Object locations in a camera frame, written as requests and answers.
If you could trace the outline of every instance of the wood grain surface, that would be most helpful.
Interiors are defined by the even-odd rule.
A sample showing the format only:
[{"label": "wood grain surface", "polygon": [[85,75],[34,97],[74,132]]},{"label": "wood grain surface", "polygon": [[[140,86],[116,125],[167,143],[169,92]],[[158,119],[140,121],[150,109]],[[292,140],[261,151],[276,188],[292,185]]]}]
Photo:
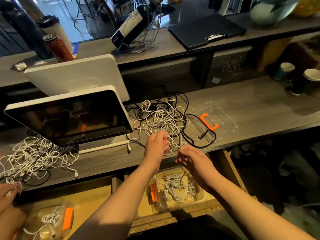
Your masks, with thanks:
[{"label": "wood grain surface", "polygon": [[[245,23],[250,20],[249,17],[246,17],[247,14],[239,14],[241,17],[245,17],[245,20],[240,18],[238,15],[233,15],[228,17],[228,19],[239,22]],[[302,30],[304,34],[305,31],[303,29],[311,28],[314,29],[314,32],[318,31],[320,27],[320,17],[310,17],[310,18],[293,18],[288,17],[279,24],[271,27],[271,28],[261,28],[256,27],[254,25],[250,25],[246,34],[244,36],[236,36],[229,39],[223,39],[216,42],[212,42],[206,46],[202,46],[198,48],[198,51],[201,50],[223,50],[229,49],[226,48],[227,44],[242,42],[246,40],[253,40],[256,38],[264,37],[264,36],[273,36],[282,33],[292,32],[296,30]],[[147,38],[151,38],[153,32],[150,32]],[[248,44],[240,44],[235,45],[235,47],[248,45]],[[115,51],[115,47],[111,42],[110,38],[106,39],[99,39],[99,40],[92,40],[87,42],[82,42],[79,44],[77,59],[92,57],[92,56],[99,56],[104,54],[112,54],[115,57],[115,60],[118,65],[130,62],[136,62],[141,60],[147,59],[154,59],[154,58],[165,58],[166,56],[171,56],[174,54],[188,54],[192,51],[187,51],[175,38],[170,34],[168,28],[161,28],[159,30],[158,36],[154,42],[154,47],[146,52],[142,52],[135,55],[129,54],[119,54]],[[38,57],[36,56],[35,52],[27,52],[23,54],[17,54],[12,56],[5,56],[0,58],[0,87],[18,84],[22,82],[27,82],[28,80],[25,78],[23,72],[17,72],[11,70],[11,67],[23,60],[27,60],[27,63],[32,64],[32,61],[37,60]]]},{"label": "wood grain surface", "polygon": [[[203,149],[204,152],[214,151],[229,146],[252,141],[252,138],[275,135],[307,129],[320,125],[319,100],[305,94],[299,97],[288,95],[284,85],[261,77],[252,80],[222,85],[195,92],[187,93],[190,105],[188,113],[199,108],[207,101],[213,101],[224,110],[238,125],[236,131],[227,137]],[[10,149],[26,136],[26,129],[15,129],[0,134],[0,155],[7,155]],[[199,140],[198,129],[190,123],[185,132],[195,140],[196,145],[206,145],[208,142]],[[140,142],[145,144],[146,135],[142,133]],[[85,178],[101,173],[111,172],[139,165],[142,161],[144,149],[132,143],[131,154],[127,153],[127,146],[117,146],[105,150],[80,155],[78,161],[72,165],[79,173],[79,178]],[[74,173],[61,168],[52,169],[50,179],[43,185],[50,186],[67,181],[73,181]]]}]

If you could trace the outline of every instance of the human hand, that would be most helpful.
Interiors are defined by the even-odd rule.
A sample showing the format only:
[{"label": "human hand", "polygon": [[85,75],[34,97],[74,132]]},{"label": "human hand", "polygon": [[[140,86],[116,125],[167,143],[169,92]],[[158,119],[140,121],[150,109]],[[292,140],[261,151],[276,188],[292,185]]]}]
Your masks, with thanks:
[{"label": "human hand", "polygon": [[146,149],[142,164],[147,164],[148,167],[158,172],[163,155],[169,150],[169,142],[165,131],[160,130],[148,137],[146,141]]},{"label": "human hand", "polygon": [[19,192],[21,184],[19,182],[14,184],[0,184],[0,215],[7,210],[14,201],[17,193]]},{"label": "human hand", "polygon": [[186,167],[195,181],[206,191],[210,188],[210,182],[220,175],[211,160],[202,151],[190,145],[179,150],[175,162]]},{"label": "human hand", "polygon": [[0,215],[0,239],[12,239],[14,234],[23,227],[26,218],[24,212],[19,208],[6,209]]}]

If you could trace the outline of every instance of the wooden desk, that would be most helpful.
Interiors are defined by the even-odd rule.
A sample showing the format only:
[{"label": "wooden desk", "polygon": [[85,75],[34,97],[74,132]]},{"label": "wooden desk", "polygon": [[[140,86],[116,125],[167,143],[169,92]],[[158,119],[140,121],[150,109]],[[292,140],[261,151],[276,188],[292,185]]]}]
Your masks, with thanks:
[{"label": "wooden desk", "polygon": [[[320,31],[320,17],[293,18],[288,17],[271,28],[256,27],[250,21],[248,13],[228,16],[228,19],[247,28],[244,36],[236,36],[210,43],[197,49],[187,51],[168,31],[161,28],[154,42],[154,48],[136,55],[115,52],[115,47],[110,38],[82,42],[79,45],[77,59],[112,54],[120,71],[137,68],[159,62],[194,57],[204,53],[237,48],[246,45],[260,44],[270,40],[298,36]],[[24,59],[35,59],[35,52],[27,52],[0,58],[0,87],[28,82],[23,72],[11,70],[11,66]]]},{"label": "wooden desk", "polygon": [[[190,92],[187,96],[188,112],[192,113],[193,109],[200,107],[206,101],[213,101],[238,125],[234,133],[203,149],[204,152],[245,143],[252,138],[258,139],[262,136],[288,133],[320,125],[319,100],[307,97],[305,94],[299,97],[290,96],[285,93],[281,83],[269,77]],[[0,154],[10,153],[10,148],[26,136],[23,134],[25,131],[26,129],[16,129],[0,134],[0,141],[2,141]],[[18,134],[19,138],[13,137],[13,133]],[[187,127],[186,133],[194,138],[196,145],[201,146],[207,143],[204,139],[202,141],[197,139],[199,131],[192,123]],[[146,138],[143,134],[140,142],[145,144]],[[52,169],[48,182],[38,187],[26,187],[25,190],[53,185],[57,187],[56,184],[66,182],[76,183],[90,179],[91,176],[98,177],[104,173],[137,166],[142,161],[144,149],[134,143],[131,144],[131,148],[131,154],[127,153],[126,145],[85,153],[80,155],[78,161],[72,166],[78,171],[79,179],[75,180],[74,173],[68,170]]]}]

